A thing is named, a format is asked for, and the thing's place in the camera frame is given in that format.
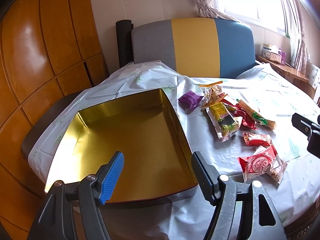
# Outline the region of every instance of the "white wall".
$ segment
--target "white wall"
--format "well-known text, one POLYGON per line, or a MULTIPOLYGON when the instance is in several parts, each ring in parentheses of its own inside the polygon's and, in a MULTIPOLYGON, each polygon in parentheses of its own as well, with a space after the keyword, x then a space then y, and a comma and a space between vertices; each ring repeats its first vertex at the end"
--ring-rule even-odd
MULTIPOLYGON (((130 19, 137 27, 159 20, 198 15, 197 6, 193 0, 91 0, 91 4, 100 45, 110 74, 119 69, 116 21, 130 19)), ((286 52, 286 61, 290 62, 288 38, 260 26, 250 26, 256 54, 261 54, 263 43, 275 44, 286 52)))
POLYGON ((320 30, 317 28, 315 22, 308 14, 307 10, 302 7, 302 17, 304 21, 304 33, 306 48, 311 54, 310 62, 320 67, 320 30))

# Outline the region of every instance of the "plastic wrapper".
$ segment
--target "plastic wrapper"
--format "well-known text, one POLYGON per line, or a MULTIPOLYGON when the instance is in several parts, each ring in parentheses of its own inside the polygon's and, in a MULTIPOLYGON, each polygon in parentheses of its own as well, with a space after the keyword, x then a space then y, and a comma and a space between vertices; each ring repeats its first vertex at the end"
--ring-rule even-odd
POLYGON ((247 146, 270 146, 272 144, 269 134, 243 133, 243 139, 247 146))
POLYGON ((213 106, 227 96, 227 94, 222 91, 221 86, 218 85, 221 83, 222 81, 209 85, 199 85, 199 88, 204 92, 202 107, 213 106))
POLYGON ((205 109, 214 125, 219 141, 228 140, 239 129, 242 117, 232 117, 221 102, 205 109))
POLYGON ((242 168, 244 182, 248 179, 254 179, 257 176, 266 173, 267 170, 270 170, 275 157, 276 151, 274 150, 273 145, 255 155, 249 157, 238 157, 238 161, 242 168))
POLYGON ((239 105, 246 111, 246 113, 249 114, 249 116, 256 122, 258 122, 260 125, 264 125, 272 130, 276 128, 275 116, 271 117, 270 113, 266 113, 266 112, 262 116, 260 110, 255 109, 255 107, 252 108, 251 106, 249 106, 249 104, 247 104, 242 99, 240 100, 237 99, 237 101, 239 105))
MULTIPOLYGON (((265 147, 259 146, 257 150, 254 152, 254 154, 257 154, 263 150, 265 150, 265 147)), ((278 153, 276 152, 276 157, 273 160, 273 163, 271 164, 270 169, 266 170, 266 174, 270 175, 271 178, 273 178, 276 183, 280 184, 284 171, 287 168, 287 166, 288 164, 285 161, 283 161, 279 157, 278 153)))
POLYGON ((231 101, 227 98, 229 97, 226 96, 221 102, 223 102, 228 111, 233 116, 241 116, 243 118, 242 125, 249 127, 252 130, 257 130, 255 121, 246 113, 246 111, 237 103, 237 101, 234 99, 231 101))
POLYGON ((178 101, 186 104, 188 108, 192 111, 198 105, 203 96, 197 95, 196 93, 192 92, 191 90, 181 96, 178 101))

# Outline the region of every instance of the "blue fabric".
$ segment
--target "blue fabric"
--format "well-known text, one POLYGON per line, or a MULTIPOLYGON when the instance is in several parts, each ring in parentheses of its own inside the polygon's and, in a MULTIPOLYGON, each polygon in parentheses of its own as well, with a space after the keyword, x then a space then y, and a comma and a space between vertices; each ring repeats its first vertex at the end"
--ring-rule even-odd
POLYGON ((256 65, 252 30, 243 23, 214 20, 219 41, 220 77, 235 78, 256 65))

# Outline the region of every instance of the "window sill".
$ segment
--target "window sill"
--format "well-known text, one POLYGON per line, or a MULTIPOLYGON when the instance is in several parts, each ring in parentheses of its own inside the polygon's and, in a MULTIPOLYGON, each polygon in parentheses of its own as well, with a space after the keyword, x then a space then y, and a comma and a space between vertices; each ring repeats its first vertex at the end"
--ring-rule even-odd
POLYGON ((286 37, 286 33, 283 31, 283 30, 280 30, 278 28, 275 28, 275 27, 271 27, 271 26, 268 26, 267 24, 264 24, 263 22, 260 22, 258 20, 255 20, 255 19, 252 19, 252 18, 249 18, 249 17, 245 17, 245 16, 242 16, 242 15, 238 15, 238 14, 235 14, 235 13, 232 13, 232 12, 225 12, 226 14, 238 19, 239 21, 243 22, 243 23, 246 23, 246 24, 249 24, 249 25, 255 25, 257 27, 262 27, 263 29, 265 30, 268 30, 268 31, 272 31, 278 35, 281 35, 281 36, 284 36, 286 37))

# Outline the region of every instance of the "gray fabric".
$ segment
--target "gray fabric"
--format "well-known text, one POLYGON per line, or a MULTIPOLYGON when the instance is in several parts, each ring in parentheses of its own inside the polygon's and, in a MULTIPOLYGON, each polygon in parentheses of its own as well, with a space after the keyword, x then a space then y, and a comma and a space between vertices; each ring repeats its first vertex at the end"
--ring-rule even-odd
POLYGON ((176 70, 171 20, 147 23, 131 32, 135 64, 161 60, 176 70))

